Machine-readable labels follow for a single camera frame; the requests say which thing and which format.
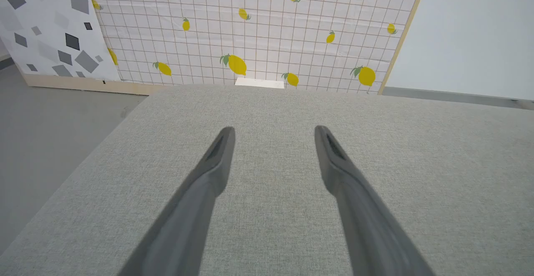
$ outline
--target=grid pattern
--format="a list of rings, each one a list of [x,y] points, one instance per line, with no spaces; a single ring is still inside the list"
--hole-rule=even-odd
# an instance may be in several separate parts
[[[96,0],[101,29],[127,82],[157,85],[234,84],[220,62],[244,60],[245,77],[286,81],[287,89],[376,94],[415,0]],[[239,15],[246,10],[249,20]],[[191,28],[183,29],[183,18]],[[395,26],[395,34],[388,25]],[[335,39],[326,42],[330,31]],[[166,63],[172,76],[153,67]],[[372,86],[351,74],[375,72]]]

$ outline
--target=wooden baseboard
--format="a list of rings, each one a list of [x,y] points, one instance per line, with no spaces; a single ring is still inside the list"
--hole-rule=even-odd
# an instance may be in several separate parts
[[[160,85],[136,84],[116,81],[102,81],[94,78],[75,78],[69,76],[46,76],[23,74],[28,86],[74,89],[87,91],[101,91],[105,93],[151,95],[164,88]]]

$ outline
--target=white wall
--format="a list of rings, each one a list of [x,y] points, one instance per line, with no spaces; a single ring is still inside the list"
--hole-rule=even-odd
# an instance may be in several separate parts
[[[421,0],[386,86],[534,100],[534,0]]]

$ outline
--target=lemon leaf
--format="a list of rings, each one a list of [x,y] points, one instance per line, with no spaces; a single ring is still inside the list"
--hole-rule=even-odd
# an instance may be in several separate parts
[[[358,74],[360,73],[360,71],[362,71],[362,68],[363,66],[360,66],[360,67],[354,67],[353,68],[353,71],[351,73],[354,74],[354,77],[358,76]]]
[[[229,57],[230,57],[229,54],[225,55],[225,56],[221,56],[221,59],[219,59],[219,63],[221,63],[221,61],[222,61],[222,63],[224,63],[224,65],[227,66],[228,65],[228,61],[229,61]]]

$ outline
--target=lemon pattern backdrop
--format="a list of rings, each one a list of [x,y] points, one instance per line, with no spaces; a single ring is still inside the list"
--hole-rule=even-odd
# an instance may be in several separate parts
[[[377,94],[415,0],[92,0],[121,79]]]

